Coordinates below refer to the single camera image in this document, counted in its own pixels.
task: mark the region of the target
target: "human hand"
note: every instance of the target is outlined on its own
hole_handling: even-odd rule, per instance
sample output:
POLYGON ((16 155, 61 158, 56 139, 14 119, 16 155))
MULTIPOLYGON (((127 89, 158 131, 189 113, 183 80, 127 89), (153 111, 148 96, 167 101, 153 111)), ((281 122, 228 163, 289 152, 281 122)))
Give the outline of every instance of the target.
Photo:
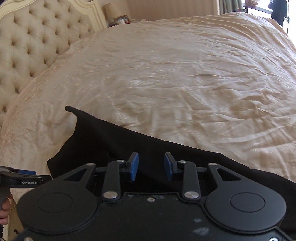
MULTIPOLYGON (((12 199, 13 196, 9 193, 8 198, 12 199)), ((2 210, 0 211, 0 225, 8 224, 8 215, 10 213, 11 204, 8 198, 2 204, 2 210)))

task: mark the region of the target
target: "black garment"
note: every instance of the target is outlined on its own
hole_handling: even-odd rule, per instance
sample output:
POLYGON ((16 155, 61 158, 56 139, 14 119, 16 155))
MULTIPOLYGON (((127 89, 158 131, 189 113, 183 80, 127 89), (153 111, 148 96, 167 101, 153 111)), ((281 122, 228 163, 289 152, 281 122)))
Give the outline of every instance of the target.
POLYGON ((272 5, 271 18, 278 22, 279 25, 284 25, 284 18, 288 13, 287 0, 274 0, 272 5))
POLYGON ((271 10, 273 10, 274 9, 274 2, 275 2, 276 0, 272 0, 272 1, 270 1, 270 3, 267 5, 267 7, 269 8, 269 9, 271 9, 271 10))
POLYGON ((296 183, 276 174, 250 169, 222 154, 199 150, 146 136, 77 110, 66 107, 77 116, 74 134, 47 165, 56 178, 88 162, 105 167, 110 161, 127 160, 133 151, 139 153, 136 181, 128 186, 133 192, 176 192, 180 183, 168 182, 164 169, 164 154, 171 152, 176 160, 188 160, 198 167, 216 162, 255 182, 269 187, 285 199, 287 213, 281 229, 288 235, 296 232, 296 183))

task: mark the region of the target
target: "lamp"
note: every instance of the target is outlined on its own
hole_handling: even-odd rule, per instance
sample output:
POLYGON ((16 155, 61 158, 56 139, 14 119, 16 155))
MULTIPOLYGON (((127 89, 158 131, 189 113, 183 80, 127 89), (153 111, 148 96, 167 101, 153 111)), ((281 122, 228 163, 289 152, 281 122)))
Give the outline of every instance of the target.
POLYGON ((113 3, 108 3, 104 7, 106 11, 107 20, 110 23, 113 22, 112 19, 115 20, 116 18, 121 16, 118 8, 113 3))

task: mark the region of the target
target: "cream bedspread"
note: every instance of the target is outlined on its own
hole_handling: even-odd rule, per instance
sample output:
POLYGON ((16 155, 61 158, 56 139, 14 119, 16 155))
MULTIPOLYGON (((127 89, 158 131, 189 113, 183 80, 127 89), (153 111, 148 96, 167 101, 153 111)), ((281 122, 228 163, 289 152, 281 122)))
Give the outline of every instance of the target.
POLYGON ((46 161, 75 128, 70 105, 296 181, 295 80, 295 47, 264 18, 111 27, 72 45, 19 95, 4 120, 0 165, 49 173, 46 161))

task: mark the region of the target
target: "upholstered headboard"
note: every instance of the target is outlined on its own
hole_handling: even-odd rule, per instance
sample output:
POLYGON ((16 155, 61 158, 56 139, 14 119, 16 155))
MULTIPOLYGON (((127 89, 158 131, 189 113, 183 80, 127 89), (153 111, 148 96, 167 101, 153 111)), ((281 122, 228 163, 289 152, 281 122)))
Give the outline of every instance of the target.
POLYGON ((6 0, 0 7, 0 132, 26 85, 71 44, 106 28, 96 2, 6 0))

